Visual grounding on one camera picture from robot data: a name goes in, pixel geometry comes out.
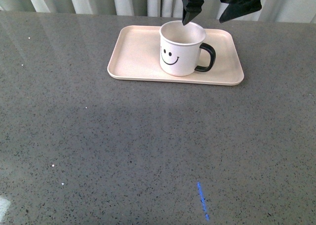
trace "blue tape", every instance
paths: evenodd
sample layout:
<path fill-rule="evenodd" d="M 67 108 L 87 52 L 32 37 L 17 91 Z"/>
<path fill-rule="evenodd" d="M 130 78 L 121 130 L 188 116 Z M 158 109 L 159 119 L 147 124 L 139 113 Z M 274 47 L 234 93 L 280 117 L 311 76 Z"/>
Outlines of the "blue tape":
<path fill-rule="evenodd" d="M 201 188 L 201 185 L 200 185 L 199 181 L 197 182 L 197 188 L 198 188 L 198 191 L 199 191 L 199 195 L 201 197 L 201 202 L 202 202 L 203 211 L 205 213 L 205 218 L 206 218 L 207 221 L 209 221 L 209 216 L 208 216 L 207 210 L 206 210 L 205 199 L 203 197 L 203 192 L 202 192 L 202 188 Z"/>

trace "tray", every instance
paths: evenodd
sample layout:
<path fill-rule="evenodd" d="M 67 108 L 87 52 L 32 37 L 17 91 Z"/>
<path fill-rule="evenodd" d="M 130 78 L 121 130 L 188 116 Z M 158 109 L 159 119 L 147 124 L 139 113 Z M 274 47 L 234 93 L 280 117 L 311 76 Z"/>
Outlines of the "tray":
<path fill-rule="evenodd" d="M 124 27 L 112 53 L 108 72 L 116 79 L 192 84 L 226 85 L 239 84 L 244 74 L 232 36 L 223 30 L 206 29 L 205 43 L 216 51 L 212 69 L 206 73 L 194 72 L 176 77 L 162 70 L 159 63 L 159 26 Z M 199 65 L 207 66 L 209 54 L 201 51 Z"/>

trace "mug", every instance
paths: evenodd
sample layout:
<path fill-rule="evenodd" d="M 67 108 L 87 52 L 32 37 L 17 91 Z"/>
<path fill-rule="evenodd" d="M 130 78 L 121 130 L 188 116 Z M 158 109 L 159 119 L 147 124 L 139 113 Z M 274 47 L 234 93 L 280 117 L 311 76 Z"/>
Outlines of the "mug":
<path fill-rule="evenodd" d="M 182 21 L 170 21 L 159 29 L 160 34 L 160 66 L 173 76 L 186 76 L 194 71 L 207 72 L 215 62 L 215 49 L 203 43 L 206 32 L 200 25 L 189 22 L 183 25 Z M 208 66 L 198 66 L 201 49 L 210 56 Z"/>

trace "mug handle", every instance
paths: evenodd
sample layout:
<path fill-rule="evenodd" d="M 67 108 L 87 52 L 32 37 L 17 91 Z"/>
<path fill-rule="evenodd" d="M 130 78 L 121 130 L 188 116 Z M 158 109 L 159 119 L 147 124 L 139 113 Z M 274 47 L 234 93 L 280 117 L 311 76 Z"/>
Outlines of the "mug handle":
<path fill-rule="evenodd" d="M 211 70 L 211 68 L 212 68 L 213 65 L 214 65 L 215 58 L 216 58 L 216 52 L 215 52 L 215 49 L 214 49 L 212 46 L 210 46 L 210 45 L 208 45 L 208 44 L 206 44 L 206 43 L 202 43 L 199 47 L 200 47 L 201 49 L 206 50 L 206 51 L 209 53 L 209 55 L 211 56 L 211 60 L 210 60 L 210 63 L 209 63 L 209 65 L 208 65 L 208 67 L 203 67 L 203 66 L 199 66 L 199 65 L 198 65 L 198 66 L 195 68 L 195 71 L 198 71 L 198 72 L 207 72 L 207 71 Z"/>

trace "curtain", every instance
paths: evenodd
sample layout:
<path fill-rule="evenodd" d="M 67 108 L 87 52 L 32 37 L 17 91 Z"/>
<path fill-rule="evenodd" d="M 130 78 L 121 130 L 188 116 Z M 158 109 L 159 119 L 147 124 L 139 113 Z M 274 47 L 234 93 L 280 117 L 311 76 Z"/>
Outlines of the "curtain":
<path fill-rule="evenodd" d="M 316 23 L 315 0 L 261 0 L 262 10 L 237 20 Z M 227 4 L 205 0 L 197 18 L 219 19 Z M 182 17 L 181 0 L 0 0 L 0 10 Z"/>

